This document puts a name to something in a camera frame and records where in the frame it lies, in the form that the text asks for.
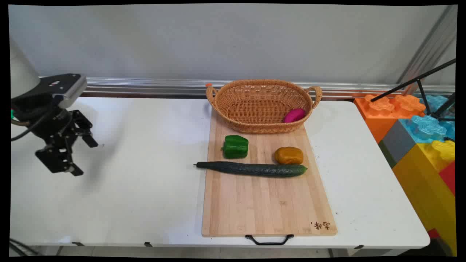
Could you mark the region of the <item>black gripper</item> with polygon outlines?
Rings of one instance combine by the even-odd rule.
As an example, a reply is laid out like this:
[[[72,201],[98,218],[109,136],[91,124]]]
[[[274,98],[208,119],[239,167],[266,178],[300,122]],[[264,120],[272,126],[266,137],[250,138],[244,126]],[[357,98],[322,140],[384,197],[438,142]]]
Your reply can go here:
[[[15,142],[32,133],[43,139],[45,147],[35,156],[53,174],[69,172],[81,176],[84,172],[74,163],[72,146],[79,136],[88,147],[98,147],[93,138],[91,121],[79,110],[67,111],[68,98],[61,94],[24,94],[12,99],[12,124],[26,127],[25,131],[12,137]]]

